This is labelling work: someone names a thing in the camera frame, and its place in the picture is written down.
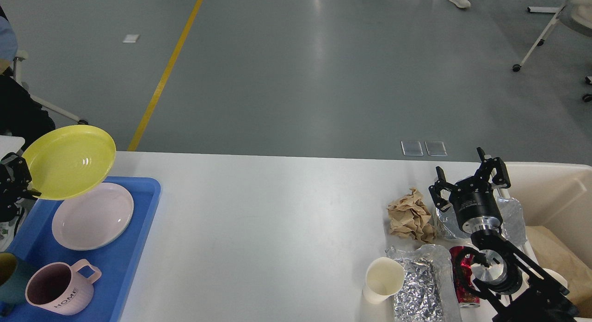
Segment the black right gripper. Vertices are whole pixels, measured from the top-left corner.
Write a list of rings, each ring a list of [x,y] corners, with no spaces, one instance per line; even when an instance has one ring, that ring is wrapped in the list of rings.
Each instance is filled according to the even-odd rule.
[[[472,180],[452,184],[446,180],[444,170],[436,166],[436,181],[428,187],[436,208],[447,212],[453,206],[458,227],[467,234],[482,229],[500,229],[503,218],[493,189],[511,187],[505,162],[500,157],[488,156],[481,147],[477,147],[476,151],[481,164]],[[449,199],[442,196],[442,191],[450,192]]]

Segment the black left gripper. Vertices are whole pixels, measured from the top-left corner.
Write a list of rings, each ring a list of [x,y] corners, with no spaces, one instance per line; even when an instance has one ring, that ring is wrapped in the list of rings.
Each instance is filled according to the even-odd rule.
[[[27,162],[16,153],[8,153],[1,160],[0,222],[12,221],[21,212],[21,199],[36,200],[41,193],[30,189],[32,182]]]

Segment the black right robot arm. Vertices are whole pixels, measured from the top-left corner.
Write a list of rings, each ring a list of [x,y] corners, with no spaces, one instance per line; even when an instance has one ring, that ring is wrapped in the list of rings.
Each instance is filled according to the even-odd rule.
[[[502,235],[503,217],[494,190],[511,187],[499,157],[476,150],[481,163],[472,176],[456,183],[436,167],[429,186],[436,208],[453,210],[457,226],[469,234],[472,246],[453,257],[453,273],[470,294],[495,309],[494,322],[573,322],[579,314],[568,299],[568,288]]]

